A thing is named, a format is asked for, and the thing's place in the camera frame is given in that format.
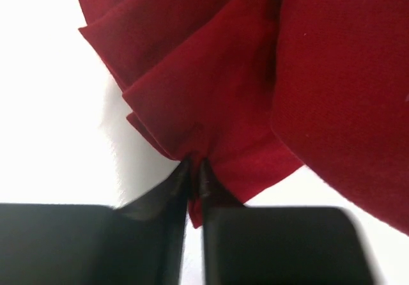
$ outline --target black plastic piece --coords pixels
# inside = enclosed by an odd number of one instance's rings
[[[113,210],[0,204],[2,285],[177,285],[189,163]]]
[[[206,285],[374,284],[342,210],[234,207],[208,162],[200,177]]]

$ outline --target fabric fold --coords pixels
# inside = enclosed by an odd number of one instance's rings
[[[123,0],[81,33],[133,126],[169,158],[207,157],[245,202],[302,165],[269,123],[278,16],[272,0]],[[190,216],[201,224],[197,194]]]

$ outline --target white background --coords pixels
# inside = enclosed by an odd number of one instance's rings
[[[120,206],[175,163],[126,122],[129,109],[82,39],[77,0],[0,0],[0,202]],[[409,284],[409,237],[302,168],[251,205],[348,208],[380,284]],[[187,226],[182,284],[202,284],[201,232]]]

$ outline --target red cloth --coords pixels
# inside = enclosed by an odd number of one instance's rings
[[[409,232],[409,0],[79,1],[162,154],[208,157],[241,201],[300,159]]]

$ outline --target gathered fabric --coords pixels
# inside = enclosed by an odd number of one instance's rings
[[[79,2],[161,154],[208,158],[243,203],[306,164],[409,232],[409,0]]]

